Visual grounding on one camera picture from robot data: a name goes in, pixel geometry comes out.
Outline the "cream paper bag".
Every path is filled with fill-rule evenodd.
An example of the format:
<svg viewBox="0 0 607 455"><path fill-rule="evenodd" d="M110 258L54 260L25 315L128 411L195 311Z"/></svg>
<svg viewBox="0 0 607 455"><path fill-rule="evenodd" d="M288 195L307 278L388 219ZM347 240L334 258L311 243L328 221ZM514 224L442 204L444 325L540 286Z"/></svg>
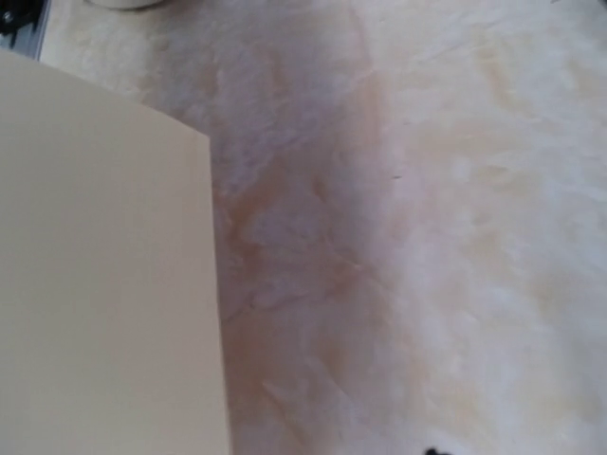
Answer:
<svg viewBox="0 0 607 455"><path fill-rule="evenodd" d="M209 139L10 51L1 450L231 451Z"/></svg>

